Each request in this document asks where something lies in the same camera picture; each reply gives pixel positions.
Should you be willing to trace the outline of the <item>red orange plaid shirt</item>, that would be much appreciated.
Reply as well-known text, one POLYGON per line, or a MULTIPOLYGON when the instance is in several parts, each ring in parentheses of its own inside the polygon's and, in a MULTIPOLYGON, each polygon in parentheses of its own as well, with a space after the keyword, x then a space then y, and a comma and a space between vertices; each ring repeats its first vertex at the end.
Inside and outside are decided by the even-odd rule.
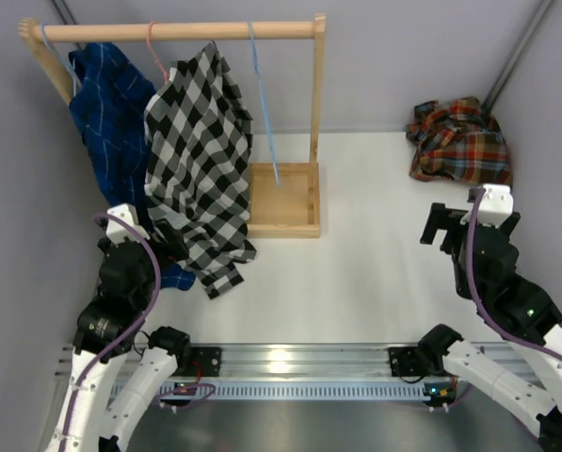
POLYGON ((409 176, 470 186, 511 186, 513 172, 498 121, 475 97, 427 101, 413 108, 406 139, 415 146, 409 176))

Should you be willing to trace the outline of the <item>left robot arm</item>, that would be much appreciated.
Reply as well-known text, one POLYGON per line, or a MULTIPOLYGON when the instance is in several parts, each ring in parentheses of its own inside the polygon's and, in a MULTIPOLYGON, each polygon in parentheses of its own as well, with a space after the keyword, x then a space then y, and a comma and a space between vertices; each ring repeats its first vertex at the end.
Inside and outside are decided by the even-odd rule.
POLYGON ((149 336, 131 378, 116 397, 111 390, 156 299, 162 272, 188 255, 179 234, 165 222, 158 234, 120 243, 99 243, 104 261, 92 302, 77 319, 72 372, 49 451, 124 451, 163 382, 192 364, 190 337, 172 327, 149 336))

